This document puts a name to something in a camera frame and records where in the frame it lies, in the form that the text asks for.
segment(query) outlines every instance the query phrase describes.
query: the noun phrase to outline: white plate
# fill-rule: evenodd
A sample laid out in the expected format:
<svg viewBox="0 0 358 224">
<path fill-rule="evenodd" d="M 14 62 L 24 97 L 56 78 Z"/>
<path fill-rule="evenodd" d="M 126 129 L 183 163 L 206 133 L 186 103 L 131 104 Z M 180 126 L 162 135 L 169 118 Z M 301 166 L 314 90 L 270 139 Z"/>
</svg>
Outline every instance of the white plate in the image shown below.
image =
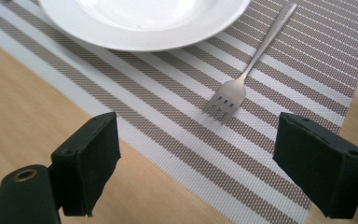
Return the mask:
<svg viewBox="0 0 358 224">
<path fill-rule="evenodd" d="M 227 28 L 250 0 L 40 0 L 60 28 L 108 49 L 188 46 Z"/>
</svg>

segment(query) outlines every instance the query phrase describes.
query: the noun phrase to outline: black plastic part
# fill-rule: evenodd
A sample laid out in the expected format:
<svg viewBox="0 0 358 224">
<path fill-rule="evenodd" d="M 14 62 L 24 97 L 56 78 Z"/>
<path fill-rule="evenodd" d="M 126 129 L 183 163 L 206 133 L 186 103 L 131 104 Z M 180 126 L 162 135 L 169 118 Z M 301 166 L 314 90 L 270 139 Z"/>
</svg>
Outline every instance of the black plastic part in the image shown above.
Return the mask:
<svg viewBox="0 0 358 224">
<path fill-rule="evenodd" d="M 7 223 L 60 223 L 47 167 L 26 166 L 2 180 L 0 224 Z"/>
<path fill-rule="evenodd" d="M 66 216 L 92 216 L 119 158 L 116 113 L 86 122 L 51 154 L 56 206 Z"/>
<path fill-rule="evenodd" d="M 358 147 L 312 120 L 281 113 L 273 160 L 325 216 L 353 218 Z"/>
</svg>

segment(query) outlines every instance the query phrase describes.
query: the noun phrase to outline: wooden table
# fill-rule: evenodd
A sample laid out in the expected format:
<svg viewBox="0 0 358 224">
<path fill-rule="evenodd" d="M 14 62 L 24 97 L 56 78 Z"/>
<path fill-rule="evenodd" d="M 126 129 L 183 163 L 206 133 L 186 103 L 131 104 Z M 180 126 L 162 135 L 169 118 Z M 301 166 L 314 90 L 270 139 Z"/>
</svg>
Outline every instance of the wooden table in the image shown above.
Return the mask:
<svg viewBox="0 0 358 224">
<path fill-rule="evenodd" d="M 89 118 L 0 49 L 0 181 L 22 166 L 49 166 L 51 152 Z M 340 135 L 358 146 L 358 89 Z M 120 142 L 120 149 L 122 159 L 94 209 L 94 217 L 61 215 L 62 223 L 229 222 L 124 142 Z M 334 222 L 337 220 L 311 208 L 308 223 Z M 358 223 L 358 214 L 349 223 Z"/>
</svg>

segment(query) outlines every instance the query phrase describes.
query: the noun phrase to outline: fork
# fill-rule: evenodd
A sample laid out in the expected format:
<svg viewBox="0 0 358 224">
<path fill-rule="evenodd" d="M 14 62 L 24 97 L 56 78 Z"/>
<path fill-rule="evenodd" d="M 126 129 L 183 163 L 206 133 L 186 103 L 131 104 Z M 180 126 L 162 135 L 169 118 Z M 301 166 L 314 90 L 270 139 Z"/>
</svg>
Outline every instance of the fork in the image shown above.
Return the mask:
<svg viewBox="0 0 358 224">
<path fill-rule="evenodd" d="M 244 87 L 244 81 L 246 77 L 255 66 L 261 55 L 269 47 L 269 44 L 274 40 L 275 36 L 289 21 L 290 17 L 296 10 L 296 7 L 297 5 L 291 2 L 287 2 L 284 5 L 281 12 L 275 19 L 275 22 L 272 24 L 271 28 L 269 28 L 269 31 L 264 37 L 263 42 L 260 44 L 255 56 L 246 67 L 246 70 L 239 78 L 227 81 L 219 89 L 217 89 L 211 100 L 205 105 L 205 107 L 203 107 L 202 113 L 206 113 L 211 110 L 209 115 L 213 116 L 220 110 L 215 118 L 220 119 L 220 117 L 226 115 L 222 118 L 222 124 L 225 124 L 229 119 L 231 119 L 245 100 L 246 90 Z"/>
</svg>

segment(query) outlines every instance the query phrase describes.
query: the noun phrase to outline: striped placemat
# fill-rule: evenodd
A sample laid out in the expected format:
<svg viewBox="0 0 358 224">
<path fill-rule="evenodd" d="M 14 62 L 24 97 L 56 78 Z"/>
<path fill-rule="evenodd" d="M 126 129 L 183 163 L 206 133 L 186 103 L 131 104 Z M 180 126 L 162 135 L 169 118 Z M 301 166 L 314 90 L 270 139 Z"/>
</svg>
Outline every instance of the striped placemat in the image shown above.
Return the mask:
<svg viewBox="0 0 358 224">
<path fill-rule="evenodd" d="M 157 53 L 86 44 L 36 1 L 3 0 L 0 47 L 92 116 L 116 111 L 122 140 L 233 222 L 301 223 L 310 200 L 271 159 L 278 116 L 295 113 L 338 133 L 358 84 L 358 0 L 294 2 L 296 14 L 223 126 L 201 109 L 241 74 L 283 0 L 254 0 L 224 32 Z"/>
</svg>

